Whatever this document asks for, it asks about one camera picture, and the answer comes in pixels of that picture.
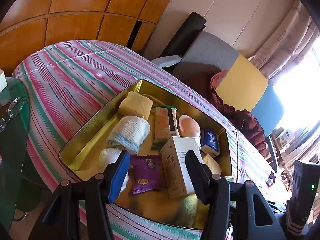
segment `white wall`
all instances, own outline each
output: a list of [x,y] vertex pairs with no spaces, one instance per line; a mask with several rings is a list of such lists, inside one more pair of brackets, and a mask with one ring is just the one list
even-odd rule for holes
[[280,25],[294,0],[171,0],[144,57],[154,59],[164,50],[191,12],[206,20],[212,33],[245,57],[252,56]]

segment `curtain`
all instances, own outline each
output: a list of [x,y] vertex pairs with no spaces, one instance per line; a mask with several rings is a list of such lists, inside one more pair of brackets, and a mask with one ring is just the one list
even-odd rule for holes
[[318,36],[319,30],[310,14],[299,0],[295,0],[281,25],[250,62],[274,84],[304,59]]

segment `gray cushion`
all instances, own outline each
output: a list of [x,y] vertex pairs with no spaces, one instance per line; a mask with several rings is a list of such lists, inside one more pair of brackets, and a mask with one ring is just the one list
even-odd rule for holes
[[166,56],[166,57],[157,57],[151,62],[155,64],[158,68],[170,67],[174,64],[177,64],[181,61],[181,58],[178,55]]
[[229,70],[238,55],[238,51],[232,46],[213,34],[202,31],[172,74],[183,80],[199,72],[218,73],[221,70]]

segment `peach colored object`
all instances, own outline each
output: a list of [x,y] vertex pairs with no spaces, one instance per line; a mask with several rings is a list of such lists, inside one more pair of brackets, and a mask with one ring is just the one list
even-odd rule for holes
[[196,120],[183,114],[179,118],[179,127],[181,130],[181,136],[195,138],[198,146],[200,147],[200,126]]

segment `sunlight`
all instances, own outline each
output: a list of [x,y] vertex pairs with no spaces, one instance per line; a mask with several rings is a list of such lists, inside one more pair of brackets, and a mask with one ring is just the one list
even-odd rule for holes
[[320,119],[320,38],[314,43],[314,51],[274,86],[284,106],[284,117],[277,127],[293,132],[312,125]]

